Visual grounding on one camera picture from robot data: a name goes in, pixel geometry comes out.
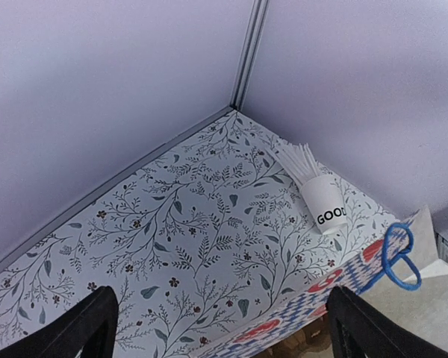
floral patterned surface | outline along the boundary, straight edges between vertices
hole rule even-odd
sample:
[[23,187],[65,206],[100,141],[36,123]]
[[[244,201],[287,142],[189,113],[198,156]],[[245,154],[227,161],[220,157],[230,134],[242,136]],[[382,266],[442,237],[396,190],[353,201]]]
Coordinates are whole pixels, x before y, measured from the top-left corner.
[[0,274],[0,348],[106,285],[119,301],[116,357],[185,357],[385,232],[394,217],[335,176],[349,225],[321,236],[266,152],[276,140],[231,112],[36,244]]

blue cord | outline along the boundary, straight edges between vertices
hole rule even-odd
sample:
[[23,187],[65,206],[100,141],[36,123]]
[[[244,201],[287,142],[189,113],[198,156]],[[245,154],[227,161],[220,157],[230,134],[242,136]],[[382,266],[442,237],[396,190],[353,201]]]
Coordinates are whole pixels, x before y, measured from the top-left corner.
[[[390,240],[390,237],[393,235],[393,229],[403,229],[405,230],[406,234],[408,235],[408,246],[407,248],[404,248],[401,250],[396,256],[388,261],[387,258],[387,249],[388,249],[388,242]],[[410,228],[407,224],[402,224],[401,222],[395,222],[388,228],[387,232],[385,233],[385,237],[383,239],[383,246],[382,246],[382,267],[387,274],[388,278],[392,280],[398,287],[401,287],[402,289],[406,289],[407,291],[416,291],[421,286],[421,275],[418,271],[418,268],[415,266],[415,264],[410,260],[410,257],[406,256],[411,249],[413,248],[414,243],[414,237],[413,233],[411,232]],[[413,273],[417,276],[417,283],[411,284],[401,281],[395,273],[392,271],[391,266],[395,264],[396,261],[399,259],[403,259],[408,267],[413,271]]]

white cup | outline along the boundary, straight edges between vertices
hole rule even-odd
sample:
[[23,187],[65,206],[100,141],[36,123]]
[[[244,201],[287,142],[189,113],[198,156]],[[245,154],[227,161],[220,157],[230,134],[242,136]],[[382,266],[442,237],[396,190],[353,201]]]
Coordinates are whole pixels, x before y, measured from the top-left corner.
[[322,235],[335,233],[347,225],[343,197],[332,175],[310,179],[300,193]]

gray leaf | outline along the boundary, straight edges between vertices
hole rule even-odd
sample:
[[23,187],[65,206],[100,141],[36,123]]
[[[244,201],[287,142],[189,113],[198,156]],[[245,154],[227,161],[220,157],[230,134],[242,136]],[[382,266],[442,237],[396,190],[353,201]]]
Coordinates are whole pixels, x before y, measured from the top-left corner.
[[237,305],[242,313],[242,318],[245,318],[247,316],[247,310],[249,309],[249,300],[239,300]]
[[174,202],[174,207],[176,208],[178,213],[182,214],[182,205],[181,205],[181,202],[179,200],[176,200]]
[[144,234],[146,235],[151,227],[151,220],[149,220],[148,224],[144,227]]
[[266,236],[270,241],[275,242],[276,244],[279,243],[279,239],[277,239],[275,236],[271,236],[271,235],[266,235]]
[[237,204],[237,199],[239,197],[235,194],[230,194],[229,199],[231,199],[232,206],[235,207]]
[[277,175],[271,175],[270,176],[273,180],[275,180],[277,183],[280,183],[280,184],[283,184],[284,183],[284,181],[281,179],[281,178],[279,178]]
[[203,318],[201,318],[201,319],[198,319],[198,320],[196,321],[196,324],[203,324],[204,321],[205,321],[206,319],[208,319],[207,316],[205,316],[205,317],[203,317]]
[[40,313],[40,317],[38,318],[38,322],[41,324],[45,324],[46,321],[46,314],[45,314],[45,310],[42,307],[42,312]]
[[155,242],[155,249],[158,251],[164,251],[164,252],[169,252],[164,246],[162,246],[162,244],[160,244],[159,242]]
[[266,291],[270,289],[269,281],[264,276],[262,276],[262,274],[261,274],[261,285]]
[[18,307],[18,314],[30,321],[30,317],[28,317],[27,312],[23,308]]
[[142,289],[141,295],[143,296],[144,299],[149,300],[154,295],[154,293],[156,292],[157,289],[159,289],[158,286],[153,286],[153,287],[149,287],[147,289]]
[[162,340],[164,340],[165,343],[167,343],[167,336],[166,336],[166,334],[164,334],[161,330],[159,330],[157,328],[155,328],[155,333],[156,333],[156,336],[158,336],[159,339],[162,339]]
[[293,289],[291,289],[290,287],[287,287],[286,289],[282,290],[282,294],[289,293],[289,292],[295,292],[295,291]]
[[50,260],[45,261],[45,272],[50,277],[50,272],[52,272],[52,262]]
[[191,342],[194,342],[194,339],[192,339],[190,337],[183,336],[179,339],[179,341],[183,342],[183,343],[191,343]]
[[337,240],[334,240],[334,244],[337,251],[342,251],[342,246],[340,246],[340,243]]

blue and white checkered pattern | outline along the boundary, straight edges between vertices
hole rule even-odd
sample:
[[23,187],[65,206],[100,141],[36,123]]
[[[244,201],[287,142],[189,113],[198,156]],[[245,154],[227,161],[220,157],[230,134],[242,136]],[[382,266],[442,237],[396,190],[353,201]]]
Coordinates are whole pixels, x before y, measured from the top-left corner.
[[[405,223],[411,226],[416,215],[418,215],[418,213],[407,219]],[[390,259],[395,257],[396,254],[407,245],[407,241],[408,240],[406,239],[404,232],[400,231],[398,234],[394,234],[391,237],[388,247],[388,257]],[[338,275],[338,277],[335,278],[335,280],[332,281],[332,284],[318,292],[308,292],[309,288],[314,286],[316,283],[324,283],[329,279],[329,277],[331,280],[331,276],[335,275],[335,272],[339,270],[343,271]],[[256,355],[257,353],[265,350],[277,342],[280,342],[315,320],[318,316],[312,316],[312,312],[327,302],[327,298],[333,287],[346,286],[353,292],[361,294],[364,292],[362,289],[364,289],[372,279],[381,274],[382,271],[381,251],[379,251],[378,254],[376,254],[368,263],[365,262],[363,255],[359,254],[333,272],[330,272],[326,276],[315,280],[313,283],[305,287],[304,292],[300,292],[288,302],[283,303],[271,314],[261,317],[258,321],[256,320],[256,322],[248,329],[229,335],[226,337],[227,340],[214,347],[209,347],[209,349],[202,352],[202,354],[197,354],[198,352],[194,352],[197,354],[195,357],[246,358]],[[276,319],[280,320],[278,327],[275,327],[272,330],[253,338],[249,337],[249,340],[247,341],[239,343],[235,342],[236,339],[239,339],[249,331],[254,330],[256,327]]]

